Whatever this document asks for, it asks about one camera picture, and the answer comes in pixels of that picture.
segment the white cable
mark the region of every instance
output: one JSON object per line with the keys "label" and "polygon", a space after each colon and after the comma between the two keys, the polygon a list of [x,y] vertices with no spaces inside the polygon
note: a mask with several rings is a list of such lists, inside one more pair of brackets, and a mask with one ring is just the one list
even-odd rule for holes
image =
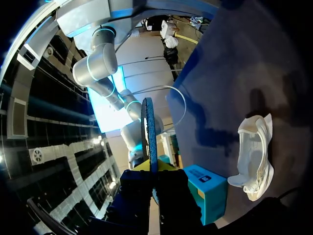
{"label": "white cable", "polygon": [[157,87],[167,87],[167,88],[171,88],[171,89],[177,91],[177,92],[180,94],[181,98],[183,99],[184,105],[185,105],[185,107],[184,107],[184,113],[183,113],[183,115],[181,116],[180,120],[179,120],[177,123],[175,123],[171,128],[168,128],[168,129],[166,129],[166,130],[164,130],[164,131],[162,132],[162,133],[165,133],[165,132],[168,132],[168,131],[172,130],[174,127],[176,127],[178,124],[180,124],[180,122],[183,120],[183,118],[185,117],[186,111],[187,111],[187,103],[186,103],[185,96],[183,95],[183,93],[181,93],[180,90],[178,90],[178,89],[175,88],[175,87],[168,86],[168,85],[153,86],[153,87],[145,88],[145,89],[142,89],[142,90],[140,90],[140,91],[137,91],[137,92],[134,92],[134,93],[131,93],[131,94],[137,94],[137,93],[140,93],[140,92],[143,92],[143,91],[148,91],[148,90],[150,90],[150,89],[157,88]]}

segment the blue table surface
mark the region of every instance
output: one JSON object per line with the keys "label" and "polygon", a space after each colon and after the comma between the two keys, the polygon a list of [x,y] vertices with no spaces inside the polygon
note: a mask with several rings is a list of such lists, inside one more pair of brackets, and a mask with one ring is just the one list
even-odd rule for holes
{"label": "blue table surface", "polygon": [[[187,101],[185,118],[175,128],[184,167],[238,174],[240,123],[271,113],[268,154],[275,172],[264,197],[300,185],[311,157],[313,99],[299,58],[290,36],[259,2],[221,7],[174,83]],[[175,91],[167,100],[176,123],[183,101]],[[258,202],[229,186],[225,220],[232,222]]]}

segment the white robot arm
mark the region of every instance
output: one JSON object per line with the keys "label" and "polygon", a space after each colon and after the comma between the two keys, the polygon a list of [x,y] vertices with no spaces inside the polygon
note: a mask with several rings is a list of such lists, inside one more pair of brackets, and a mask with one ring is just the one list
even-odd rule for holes
{"label": "white robot arm", "polygon": [[[114,84],[108,79],[109,75],[117,71],[117,60],[114,50],[115,31],[110,27],[97,29],[92,36],[92,54],[78,61],[73,67],[73,77],[77,84],[90,87],[105,97],[116,109],[125,108],[134,120],[121,129],[121,135],[128,148],[129,168],[141,164],[144,159],[141,147],[141,103],[129,90],[120,94]],[[160,117],[155,116],[156,134],[163,131]]]}

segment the ceiling light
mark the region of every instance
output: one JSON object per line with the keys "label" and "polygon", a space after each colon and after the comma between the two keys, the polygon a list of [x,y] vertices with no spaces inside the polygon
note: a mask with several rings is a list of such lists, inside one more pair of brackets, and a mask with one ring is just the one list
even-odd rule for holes
{"label": "ceiling light", "polygon": [[93,142],[93,144],[99,144],[99,143],[100,143],[100,140],[94,138],[94,139],[92,140],[92,142]]}
{"label": "ceiling light", "polygon": [[113,181],[112,183],[110,183],[109,188],[113,189],[115,186],[116,186],[116,182]]}

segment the cyan box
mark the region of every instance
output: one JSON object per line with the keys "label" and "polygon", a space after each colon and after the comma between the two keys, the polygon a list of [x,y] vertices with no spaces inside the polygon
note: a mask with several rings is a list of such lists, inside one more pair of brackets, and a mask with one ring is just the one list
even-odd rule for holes
{"label": "cyan box", "polygon": [[203,225],[213,223],[225,213],[227,179],[198,165],[183,169],[188,176],[189,189],[201,207]]}

